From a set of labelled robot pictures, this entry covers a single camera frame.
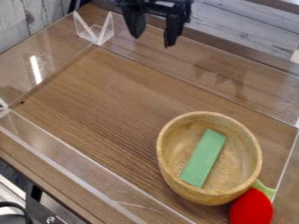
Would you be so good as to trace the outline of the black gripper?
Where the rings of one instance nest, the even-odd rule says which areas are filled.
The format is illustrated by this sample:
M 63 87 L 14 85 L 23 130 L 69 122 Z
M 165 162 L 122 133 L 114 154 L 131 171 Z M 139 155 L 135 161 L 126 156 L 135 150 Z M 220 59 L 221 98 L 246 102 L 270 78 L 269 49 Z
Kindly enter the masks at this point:
M 190 21 L 193 0 L 117 0 L 126 29 L 134 39 L 145 30 L 145 14 L 165 18 L 164 47 L 173 46 L 182 33 L 184 22 Z

